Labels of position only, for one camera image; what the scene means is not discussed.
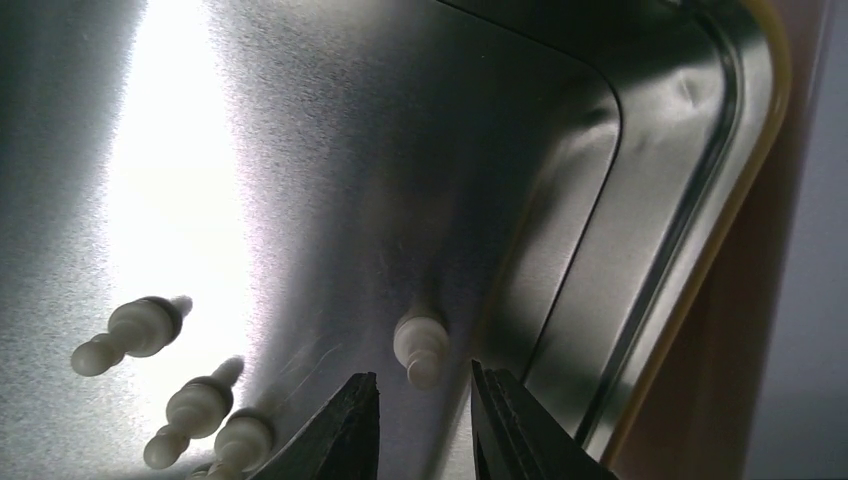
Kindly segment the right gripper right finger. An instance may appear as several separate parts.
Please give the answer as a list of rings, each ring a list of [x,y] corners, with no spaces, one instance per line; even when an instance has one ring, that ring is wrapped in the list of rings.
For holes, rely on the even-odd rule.
[[[471,421],[478,479],[609,479],[513,374],[471,361]]]

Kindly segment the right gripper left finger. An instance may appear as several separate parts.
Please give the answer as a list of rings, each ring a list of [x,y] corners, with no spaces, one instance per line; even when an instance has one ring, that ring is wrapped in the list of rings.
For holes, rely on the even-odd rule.
[[[353,374],[254,479],[376,479],[380,399],[373,372]]]

